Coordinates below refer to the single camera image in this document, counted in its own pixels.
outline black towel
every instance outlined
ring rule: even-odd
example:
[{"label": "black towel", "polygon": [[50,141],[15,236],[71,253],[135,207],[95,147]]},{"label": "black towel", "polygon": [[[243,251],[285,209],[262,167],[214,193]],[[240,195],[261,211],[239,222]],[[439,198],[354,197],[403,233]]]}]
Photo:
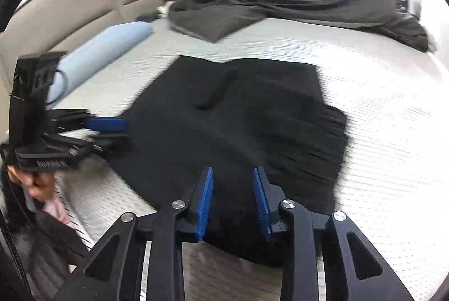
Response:
[{"label": "black towel", "polygon": [[179,199],[212,165],[205,241],[226,252],[281,265],[278,245],[264,242],[259,229],[255,166],[309,210],[334,208],[346,118],[322,102],[313,65],[182,56],[122,117],[131,146],[111,159],[112,168],[156,209]]}]

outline black strap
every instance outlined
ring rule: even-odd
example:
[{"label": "black strap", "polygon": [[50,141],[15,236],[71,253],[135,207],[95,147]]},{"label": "black strap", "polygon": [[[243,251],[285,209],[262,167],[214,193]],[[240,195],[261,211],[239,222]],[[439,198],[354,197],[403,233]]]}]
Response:
[{"label": "black strap", "polygon": [[22,263],[14,246],[13,239],[6,224],[5,217],[0,210],[0,229],[2,246],[0,247],[0,279],[2,280],[1,293],[7,300],[34,300]]}]

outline human hand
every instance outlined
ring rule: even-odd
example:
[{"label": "human hand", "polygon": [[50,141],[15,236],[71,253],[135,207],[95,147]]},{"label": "human hand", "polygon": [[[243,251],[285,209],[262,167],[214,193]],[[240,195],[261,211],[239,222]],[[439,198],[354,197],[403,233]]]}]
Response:
[{"label": "human hand", "polygon": [[27,173],[12,166],[7,166],[12,183],[25,184],[30,196],[44,202],[54,197],[55,172]]}]

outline black cable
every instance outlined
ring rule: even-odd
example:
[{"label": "black cable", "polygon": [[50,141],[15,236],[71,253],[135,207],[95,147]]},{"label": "black cable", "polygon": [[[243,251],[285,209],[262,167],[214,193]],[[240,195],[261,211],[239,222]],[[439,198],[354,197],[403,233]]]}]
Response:
[{"label": "black cable", "polygon": [[8,228],[8,224],[6,223],[6,219],[1,210],[0,210],[0,229],[3,234],[3,238],[5,239],[6,245],[10,251],[11,258],[13,260],[14,266],[16,267],[17,274],[19,275],[19,278],[22,281],[23,285],[27,288],[28,291],[30,291],[30,285],[28,284],[28,280],[26,279],[25,270],[23,269],[23,265],[22,262],[20,261],[19,254],[17,253],[17,249],[14,246],[13,238]]},{"label": "black cable", "polygon": [[56,97],[53,101],[51,102],[47,102],[47,105],[52,105],[54,104],[56,101],[58,101],[59,99],[61,99],[62,97],[64,97],[64,95],[67,92],[67,89],[69,88],[69,77],[67,77],[67,74],[64,73],[64,71],[60,71],[59,69],[56,70],[56,72],[60,73],[62,75],[62,90],[59,93],[58,97]]},{"label": "black cable", "polygon": [[9,184],[9,186],[10,186],[11,193],[13,194],[13,197],[14,197],[16,203],[17,203],[17,206],[19,207],[19,209],[20,209],[20,211],[22,212],[23,216],[25,217],[26,221],[28,221],[28,223],[29,223],[30,225],[33,225],[34,222],[28,217],[26,211],[23,209],[23,207],[22,207],[22,205],[21,205],[19,199],[18,199],[17,196],[16,196],[16,193],[15,193],[15,191],[14,191],[14,189],[13,189],[13,184],[12,184],[12,182],[10,181],[10,178],[9,178],[10,174],[8,173],[8,170],[5,169],[5,171],[6,171],[6,176],[7,176],[7,179],[8,179],[8,184]]}]

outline pink cloth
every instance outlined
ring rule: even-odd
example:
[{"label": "pink cloth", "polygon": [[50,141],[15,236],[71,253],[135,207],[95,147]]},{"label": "pink cloth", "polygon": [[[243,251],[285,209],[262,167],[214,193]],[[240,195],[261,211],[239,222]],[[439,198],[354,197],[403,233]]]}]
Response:
[{"label": "pink cloth", "polygon": [[53,216],[56,220],[70,226],[70,218],[58,196],[55,195],[52,199],[47,200],[43,210]]}]

